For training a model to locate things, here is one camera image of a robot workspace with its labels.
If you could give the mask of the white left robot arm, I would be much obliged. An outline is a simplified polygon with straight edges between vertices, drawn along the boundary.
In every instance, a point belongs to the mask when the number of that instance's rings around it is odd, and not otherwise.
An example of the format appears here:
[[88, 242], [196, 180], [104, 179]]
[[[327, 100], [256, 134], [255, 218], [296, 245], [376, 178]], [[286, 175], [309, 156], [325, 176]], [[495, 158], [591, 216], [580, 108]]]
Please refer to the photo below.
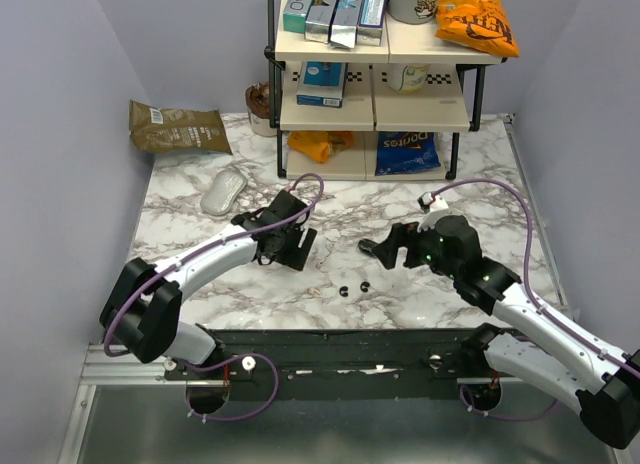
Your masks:
[[155, 264], [129, 261], [99, 317], [105, 354], [132, 354], [142, 363], [168, 357], [187, 362], [201, 379], [214, 377], [222, 364], [218, 343], [203, 327], [181, 320], [182, 304], [214, 279], [254, 261], [303, 269], [316, 231], [303, 238], [302, 225], [320, 198], [306, 204], [282, 190], [269, 206], [235, 216], [213, 237], [173, 257]]

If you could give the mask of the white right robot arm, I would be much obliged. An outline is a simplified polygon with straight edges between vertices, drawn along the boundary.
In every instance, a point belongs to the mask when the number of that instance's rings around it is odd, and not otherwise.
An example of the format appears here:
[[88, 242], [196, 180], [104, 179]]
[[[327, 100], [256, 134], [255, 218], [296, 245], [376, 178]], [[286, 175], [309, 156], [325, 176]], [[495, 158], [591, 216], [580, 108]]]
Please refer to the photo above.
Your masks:
[[427, 266], [452, 280], [467, 304], [529, 338], [523, 343], [494, 331], [460, 351], [469, 374], [489, 369], [519, 378], [573, 410], [606, 445], [625, 449], [639, 433], [639, 355], [612, 345], [579, 326], [535, 294], [503, 264], [484, 256], [479, 236], [462, 216], [444, 216], [430, 226], [395, 224], [371, 248], [392, 269], [399, 249], [406, 268]]

